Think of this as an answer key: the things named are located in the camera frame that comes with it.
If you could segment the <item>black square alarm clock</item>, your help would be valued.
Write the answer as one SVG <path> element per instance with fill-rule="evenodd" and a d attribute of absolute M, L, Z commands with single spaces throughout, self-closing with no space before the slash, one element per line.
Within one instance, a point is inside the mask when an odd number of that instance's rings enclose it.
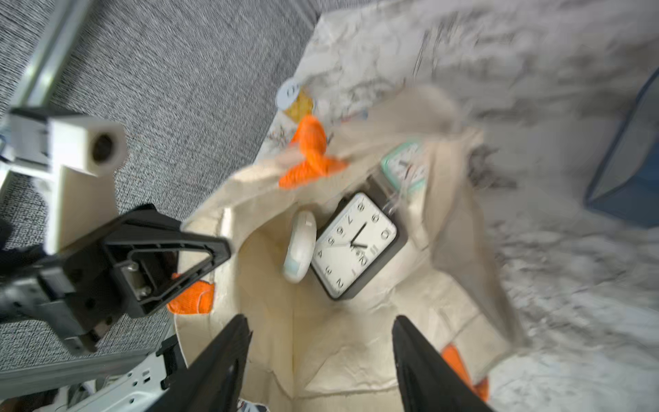
<path fill-rule="evenodd" d="M 319 231 L 311 269 L 331 300 L 350 300 L 408 241 L 396 193 L 374 177 L 346 195 Z"/>

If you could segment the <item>mint green square alarm clock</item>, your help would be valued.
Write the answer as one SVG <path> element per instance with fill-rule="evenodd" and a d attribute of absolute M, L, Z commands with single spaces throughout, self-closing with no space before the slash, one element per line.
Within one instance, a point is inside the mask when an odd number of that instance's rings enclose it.
<path fill-rule="evenodd" d="M 420 141 L 405 142 L 380 161 L 380 168 L 389 183 L 399 192 L 411 195 L 427 183 L 424 147 Z"/>

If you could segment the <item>white round alarm clock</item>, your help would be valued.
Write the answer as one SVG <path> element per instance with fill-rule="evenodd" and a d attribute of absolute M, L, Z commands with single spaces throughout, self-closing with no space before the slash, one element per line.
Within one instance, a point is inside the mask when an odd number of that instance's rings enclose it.
<path fill-rule="evenodd" d="M 310 269 L 317 240 L 314 214 L 300 210 L 293 217 L 292 231 L 283 264 L 283 276 L 293 284 L 300 283 Z"/>

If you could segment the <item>beige canvas tote bag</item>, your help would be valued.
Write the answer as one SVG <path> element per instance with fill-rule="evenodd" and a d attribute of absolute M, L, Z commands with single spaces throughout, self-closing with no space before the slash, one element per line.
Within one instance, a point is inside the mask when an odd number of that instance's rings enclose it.
<path fill-rule="evenodd" d="M 178 315 L 188 365 L 247 317 L 240 397 L 273 411 L 398 411 L 392 327 L 452 346 L 474 383 L 529 344 L 503 290 L 469 182 L 482 131 L 442 89 L 407 87 L 335 127 L 346 168 L 292 189 L 281 151 L 230 176 L 183 222 L 228 240 L 207 314 Z"/>

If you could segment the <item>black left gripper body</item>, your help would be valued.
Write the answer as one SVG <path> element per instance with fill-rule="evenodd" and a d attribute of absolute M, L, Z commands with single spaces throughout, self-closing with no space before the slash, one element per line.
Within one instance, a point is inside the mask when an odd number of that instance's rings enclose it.
<path fill-rule="evenodd" d="M 72 355 L 90 355 L 122 318 L 116 269 L 125 242 L 83 242 L 48 255 L 42 245 L 1 252 L 1 322 L 46 323 Z"/>

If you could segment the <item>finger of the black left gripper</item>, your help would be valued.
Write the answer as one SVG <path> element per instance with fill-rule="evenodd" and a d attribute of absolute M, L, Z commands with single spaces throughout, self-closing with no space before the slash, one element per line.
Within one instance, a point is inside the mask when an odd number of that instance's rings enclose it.
<path fill-rule="evenodd" d="M 226 239 L 184 232 L 180 221 L 161 214 L 153 204 L 113 221 L 101 246 L 132 319 L 161 310 L 232 257 Z"/>

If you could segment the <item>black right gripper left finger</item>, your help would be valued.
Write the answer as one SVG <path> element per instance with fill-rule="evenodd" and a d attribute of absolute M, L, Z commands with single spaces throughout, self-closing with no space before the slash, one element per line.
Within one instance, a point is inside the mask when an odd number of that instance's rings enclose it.
<path fill-rule="evenodd" d="M 247 318 L 242 314 L 234 316 L 149 410 L 238 410 L 251 339 Z"/>

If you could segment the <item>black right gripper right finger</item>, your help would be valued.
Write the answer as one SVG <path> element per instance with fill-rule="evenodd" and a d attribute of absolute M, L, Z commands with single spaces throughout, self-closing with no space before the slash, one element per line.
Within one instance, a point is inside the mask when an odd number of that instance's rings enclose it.
<path fill-rule="evenodd" d="M 405 316 L 392 328 L 396 376 L 405 411 L 489 411 Z"/>

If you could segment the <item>blue-grey rectangular alarm clock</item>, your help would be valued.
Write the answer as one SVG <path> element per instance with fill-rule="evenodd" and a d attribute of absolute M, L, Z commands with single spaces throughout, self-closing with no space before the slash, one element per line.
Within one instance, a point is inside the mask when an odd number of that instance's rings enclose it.
<path fill-rule="evenodd" d="M 658 226 L 658 73 L 638 92 L 590 182 L 585 208 L 640 228 Z"/>

